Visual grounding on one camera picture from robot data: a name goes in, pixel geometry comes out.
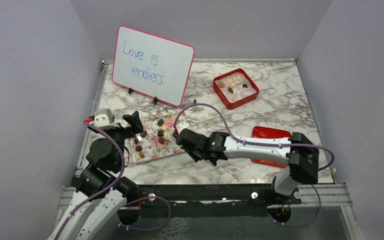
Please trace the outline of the red tin lid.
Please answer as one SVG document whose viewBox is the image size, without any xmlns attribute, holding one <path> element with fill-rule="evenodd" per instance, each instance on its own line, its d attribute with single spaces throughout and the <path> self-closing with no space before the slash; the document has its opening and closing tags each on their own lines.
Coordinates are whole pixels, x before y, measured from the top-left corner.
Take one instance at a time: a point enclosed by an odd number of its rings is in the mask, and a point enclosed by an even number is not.
<svg viewBox="0 0 384 240">
<path fill-rule="evenodd" d="M 255 126 L 252 130 L 253 138 L 261 138 L 261 139 L 276 139 L 276 138 L 290 138 L 292 134 L 286 130 L 281 129 L 275 129 L 275 128 L 269 128 L 269 127 L 263 127 L 263 126 Z M 272 166 L 272 167 L 278 167 L 278 168 L 285 168 L 286 165 L 277 163 L 270 160 L 265 159 L 251 159 L 253 163 L 266 165 L 266 166 Z"/>
</svg>

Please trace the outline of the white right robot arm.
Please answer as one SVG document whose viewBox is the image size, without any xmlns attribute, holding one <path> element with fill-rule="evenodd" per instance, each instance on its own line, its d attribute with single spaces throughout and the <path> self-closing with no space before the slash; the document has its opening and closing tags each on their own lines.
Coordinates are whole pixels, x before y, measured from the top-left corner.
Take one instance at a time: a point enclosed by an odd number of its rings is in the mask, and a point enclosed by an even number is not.
<svg viewBox="0 0 384 240">
<path fill-rule="evenodd" d="M 195 162 L 206 160 L 213 166 L 219 160 L 258 159 L 285 166 L 273 178 L 269 199 L 280 204 L 299 185 L 314 185 L 319 177 L 319 150 L 302 133 L 283 138 L 245 138 L 227 132 L 213 132 L 209 137 L 183 129 L 176 144 Z"/>
</svg>

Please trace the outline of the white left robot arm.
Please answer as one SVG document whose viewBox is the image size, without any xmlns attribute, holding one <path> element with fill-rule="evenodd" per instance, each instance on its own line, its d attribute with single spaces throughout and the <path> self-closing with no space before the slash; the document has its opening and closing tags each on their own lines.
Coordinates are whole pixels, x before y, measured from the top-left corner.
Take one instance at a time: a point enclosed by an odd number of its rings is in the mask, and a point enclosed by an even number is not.
<svg viewBox="0 0 384 240">
<path fill-rule="evenodd" d="M 144 127 L 138 111 L 122 119 L 126 127 L 117 123 L 107 108 L 84 120 L 89 130 L 102 137 L 91 143 L 88 165 L 72 180 L 75 191 L 49 239 L 92 240 L 119 208 L 137 200 L 137 184 L 123 176 L 128 152 L 125 142 L 142 133 Z"/>
</svg>

